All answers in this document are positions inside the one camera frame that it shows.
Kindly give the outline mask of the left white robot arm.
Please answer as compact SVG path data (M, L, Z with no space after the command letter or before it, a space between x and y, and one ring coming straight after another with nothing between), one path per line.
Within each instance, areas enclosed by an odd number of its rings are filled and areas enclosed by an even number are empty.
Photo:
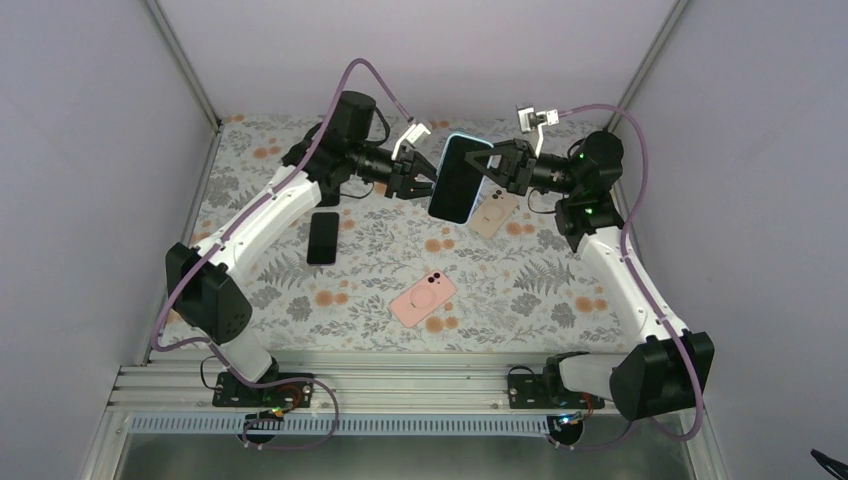
M263 405L276 396L275 361L248 327L252 305L241 290L257 258L353 176L385 185L387 197L408 200L432 193L436 169L416 149L431 134L430 125L409 119L386 149L369 137L378 113L372 97L342 92L331 113L290 148L272 179L234 217L195 245L176 243L168 250L168 297L151 336L154 350L185 346L160 340L161 327L175 312L200 330L196 342L239 380L238 390L249 402Z

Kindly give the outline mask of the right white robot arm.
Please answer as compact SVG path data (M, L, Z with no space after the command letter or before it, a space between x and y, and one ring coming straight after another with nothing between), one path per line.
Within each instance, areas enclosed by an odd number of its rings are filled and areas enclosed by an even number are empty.
M629 421L688 408L701 421L714 344L675 314L635 253L612 198L623 156L621 140L600 130L579 140L565 157L538 153L529 142L514 139L475 147L463 159L511 194L560 194L554 208L557 230L600 281L632 344L626 355L579 352L550 358L541 382L544 399L565 407L586 393L613 402Z

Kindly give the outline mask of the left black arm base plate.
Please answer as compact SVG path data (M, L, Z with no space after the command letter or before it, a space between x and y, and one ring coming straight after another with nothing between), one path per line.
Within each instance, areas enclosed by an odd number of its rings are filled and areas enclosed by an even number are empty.
M264 381L285 380L272 387L249 387L231 373L218 375L212 405L219 408L297 409L308 408L315 376L309 373L271 373Z

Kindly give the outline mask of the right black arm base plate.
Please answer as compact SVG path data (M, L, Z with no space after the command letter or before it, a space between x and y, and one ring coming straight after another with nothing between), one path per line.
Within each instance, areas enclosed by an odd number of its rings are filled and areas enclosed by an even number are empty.
M506 374L506 381L512 409L596 410L606 406L604 399L585 392L567 390L557 376L535 373L529 367L512 367Z

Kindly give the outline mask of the beige phone case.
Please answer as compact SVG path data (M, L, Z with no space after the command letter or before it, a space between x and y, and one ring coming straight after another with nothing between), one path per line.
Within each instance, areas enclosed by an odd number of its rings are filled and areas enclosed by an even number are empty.
M467 226L479 236L492 239L518 207L515 195L495 190L487 195L471 215Z

